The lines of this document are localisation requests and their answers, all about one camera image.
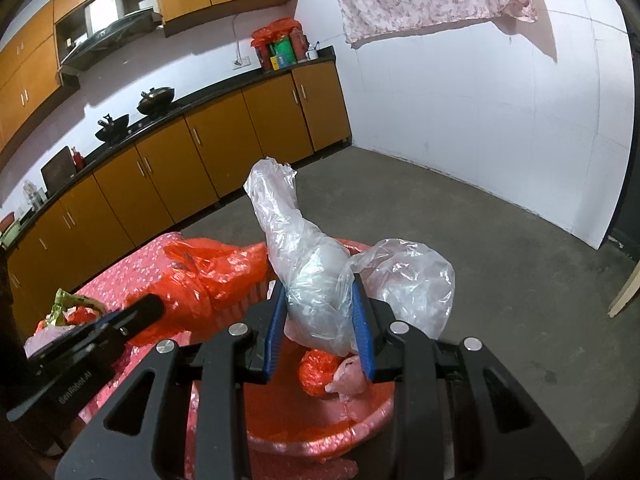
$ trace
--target concrete floor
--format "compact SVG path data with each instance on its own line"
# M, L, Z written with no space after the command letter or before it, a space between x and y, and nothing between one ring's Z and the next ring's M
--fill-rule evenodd
M640 391L640 304L607 317L634 268L629 258L467 184L357 148L301 168L296 187L303 215L331 236L405 238L446 257L456 291L443 338L485 342L584 464L615 443ZM246 196L182 232L264 239Z

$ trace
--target wall socket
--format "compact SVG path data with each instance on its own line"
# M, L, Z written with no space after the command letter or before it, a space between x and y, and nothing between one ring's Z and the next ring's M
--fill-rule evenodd
M234 70L238 70L239 68L244 68L245 66L249 66L251 65L251 60L249 59L249 57L241 57L240 58L241 64L236 65L236 60L234 60L232 62L232 65L234 66Z

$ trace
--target black range hood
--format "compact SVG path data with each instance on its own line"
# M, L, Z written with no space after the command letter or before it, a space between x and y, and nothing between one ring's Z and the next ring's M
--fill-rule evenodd
M161 23L162 16L152 8L132 12L77 45L60 62L60 72L73 75L83 72L111 52L152 32Z

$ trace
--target kitchen counter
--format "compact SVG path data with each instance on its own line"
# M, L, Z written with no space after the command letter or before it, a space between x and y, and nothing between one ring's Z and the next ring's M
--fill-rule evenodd
M244 72L237 76L219 81L207 87L201 88L200 90L196 90L195 92L181 97L178 100L175 100L172 103L171 108L160 117L146 117L137 123L130 124L129 129L132 130L132 133L129 134L129 136L127 136L124 140L114 146L107 146L107 144L103 144L85 157L87 165L81 171L78 171L78 173L76 173L76 176L73 177L73 179L70 180L63 188L50 196L45 205L21 226L20 233L17 235L15 240L7 247L7 253L9 253L18 243L20 243L22 237L37 222L38 218L54 202L56 202L69 189L71 189L79 180L89 175L99 166L110 160L110 158L123 152L134 142L137 142L138 140L141 140L142 137L146 137L149 134L153 133L160 126L169 123L175 118L189 112L190 110L193 110L194 108L197 108L198 106L201 106L213 99L228 94L229 92L233 92L238 89L244 88L245 86L256 84L268 79L279 77L283 74L291 72L296 67L324 63L327 61L335 62L335 51L332 46L328 46L318 50L318 59L315 60L300 62L298 64L288 66L286 68L281 68L279 70L269 70L268 72L262 68L257 68L256 70Z

